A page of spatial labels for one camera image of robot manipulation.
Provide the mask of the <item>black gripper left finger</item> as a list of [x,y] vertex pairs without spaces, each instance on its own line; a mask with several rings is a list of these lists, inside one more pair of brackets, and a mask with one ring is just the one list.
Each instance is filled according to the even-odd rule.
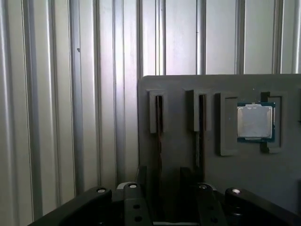
[[150,226],[145,199],[147,168],[112,191],[93,187],[32,223],[33,226]]

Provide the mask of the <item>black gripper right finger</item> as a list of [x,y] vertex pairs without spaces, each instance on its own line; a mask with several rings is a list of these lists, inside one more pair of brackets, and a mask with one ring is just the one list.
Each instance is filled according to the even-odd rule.
[[201,226],[299,226],[301,217],[245,189],[220,193],[180,168],[180,212],[184,221]]

